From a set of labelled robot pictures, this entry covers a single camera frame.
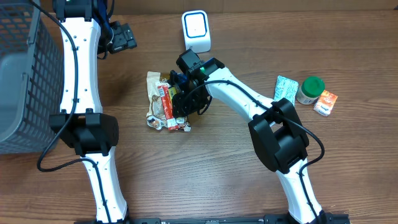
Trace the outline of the red snack bar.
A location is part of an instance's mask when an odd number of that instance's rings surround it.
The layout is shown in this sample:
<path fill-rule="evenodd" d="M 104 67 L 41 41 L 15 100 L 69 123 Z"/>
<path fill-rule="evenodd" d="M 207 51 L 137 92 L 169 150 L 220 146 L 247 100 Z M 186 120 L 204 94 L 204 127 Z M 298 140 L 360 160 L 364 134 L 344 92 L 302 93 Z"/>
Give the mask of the red snack bar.
<path fill-rule="evenodd" d="M 160 84 L 157 86 L 159 96 L 162 100 L 162 106 L 164 108 L 164 114 L 167 122 L 167 128 L 169 130 L 177 130 L 178 124 L 173 116 L 172 102 L 169 95 L 169 88 L 166 84 Z"/>

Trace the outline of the beige snack bag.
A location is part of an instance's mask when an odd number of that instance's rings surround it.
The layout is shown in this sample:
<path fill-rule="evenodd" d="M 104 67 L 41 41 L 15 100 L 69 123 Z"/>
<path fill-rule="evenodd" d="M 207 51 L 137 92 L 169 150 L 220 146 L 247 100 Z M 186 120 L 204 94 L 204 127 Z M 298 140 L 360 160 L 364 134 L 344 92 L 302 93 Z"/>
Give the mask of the beige snack bag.
<path fill-rule="evenodd" d="M 167 122 L 164 114 L 164 108 L 162 106 L 162 100 L 159 96 L 157 86 L 160 84 L 166 84 L 168 88 L 173 87 L 167 80 L 170 75 L 167 73 L 160 72 L 147 72 L 147 94 L 149 99 L 149 112 L 146 115 L 147 125 L 161 130 L 167 128 Z M 179 131 L 190 132 L 191 126 L 186 117 L 175 118 Z"/>

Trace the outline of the teal white snack packet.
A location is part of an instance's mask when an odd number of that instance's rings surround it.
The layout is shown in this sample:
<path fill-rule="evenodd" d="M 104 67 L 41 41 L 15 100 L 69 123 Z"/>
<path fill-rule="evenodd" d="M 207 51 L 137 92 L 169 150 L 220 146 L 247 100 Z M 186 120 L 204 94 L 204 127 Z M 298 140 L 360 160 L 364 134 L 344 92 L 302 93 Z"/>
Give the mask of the teal white snack packet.
<path fill-rule="evenodd" d="M 286 98 L 295 105 L 295 97 L 298 92 L 298 88 L 298 82 L 279 75 L 275 84 L 274 100 L 279 101 Z"/>

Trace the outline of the green lid jar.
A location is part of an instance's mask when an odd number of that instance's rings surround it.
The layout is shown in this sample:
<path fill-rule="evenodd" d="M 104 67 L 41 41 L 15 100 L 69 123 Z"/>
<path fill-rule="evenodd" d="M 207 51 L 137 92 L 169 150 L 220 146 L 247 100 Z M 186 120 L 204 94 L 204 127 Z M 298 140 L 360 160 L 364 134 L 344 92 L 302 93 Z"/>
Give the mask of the green lid jar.
<path fill-rule="evenodd" d="M 319 77 L 311 76 L 299 86 L 296 99 L 303 105 L 310 105 L 320 97 L 324 90 L 324 81 Z"/>

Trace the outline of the orange white small packet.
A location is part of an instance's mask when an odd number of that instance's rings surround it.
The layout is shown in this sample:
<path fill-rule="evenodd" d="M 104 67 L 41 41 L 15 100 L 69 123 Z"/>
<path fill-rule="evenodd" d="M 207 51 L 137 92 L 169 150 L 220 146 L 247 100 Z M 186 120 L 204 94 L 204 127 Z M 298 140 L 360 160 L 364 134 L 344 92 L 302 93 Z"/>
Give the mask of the orange white small packet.
<path fill-rule="evenodd" d="M 313 110 L 322 116 L 329 116 L 337 99 L 337 95 L 324 90 L 317 102 L 314 104 Z"/>

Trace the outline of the yellow black tube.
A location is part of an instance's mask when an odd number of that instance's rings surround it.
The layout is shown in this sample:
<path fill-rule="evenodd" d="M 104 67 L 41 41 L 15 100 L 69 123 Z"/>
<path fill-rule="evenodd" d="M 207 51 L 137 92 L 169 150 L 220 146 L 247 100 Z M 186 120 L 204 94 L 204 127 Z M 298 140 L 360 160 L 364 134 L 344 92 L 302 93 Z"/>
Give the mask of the yellow black tube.
<path fill-rule="evenodd" d="M 172 99 L 176 94 L 177 94 L 177 91 L 176 91 L 175 87 L 170 87 L 169 88 L 170 99 Z"/>

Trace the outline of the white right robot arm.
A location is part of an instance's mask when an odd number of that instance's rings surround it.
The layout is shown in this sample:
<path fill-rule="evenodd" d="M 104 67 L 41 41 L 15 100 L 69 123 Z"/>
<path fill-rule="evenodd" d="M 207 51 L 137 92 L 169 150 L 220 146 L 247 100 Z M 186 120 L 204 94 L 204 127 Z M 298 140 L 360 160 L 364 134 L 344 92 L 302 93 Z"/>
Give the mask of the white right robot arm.
<path fill-rule="evenodd" d="M 212 99 L 222 101 L 247 123 L 256 156 L 275 172 L 289 204 L 290 218 L 297 223 L 322 223 L 323 210 L 308 177 L 309 139 L 318 138 L 303 127 L 294 105 L 283 98 L 274 101 L 239 81 L 216 58 L 203 61 L 191 49 L 180 54 L 169 83 L 177 89 L 172 98 L 175 117 L 202 115 Z"/>

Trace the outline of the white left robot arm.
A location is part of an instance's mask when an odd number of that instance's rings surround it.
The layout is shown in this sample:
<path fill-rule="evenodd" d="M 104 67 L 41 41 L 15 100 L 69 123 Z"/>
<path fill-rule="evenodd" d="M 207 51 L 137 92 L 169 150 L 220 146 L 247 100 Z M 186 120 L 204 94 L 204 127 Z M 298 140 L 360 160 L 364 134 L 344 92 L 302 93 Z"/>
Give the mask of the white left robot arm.
<path fill-rule="evenodd" d="M 115 152 L 118 121 L 104 114 L 98 90 L 98 61 L 136 47 L 128 24 L 110 20 L 114 5 L 107 1 L 56 0 L 52 20 L 63 39 L 64 84 L 58 113 L 49 117 L 55 140 L 74 149 L 77 159 L 44 168 L 48 149 L 37 161 L 41 172 L 54 172 L 82 162 L 90 178 L 96 203 L 95 223 L 130 223 L 129 209 L 121 192 Z"/>

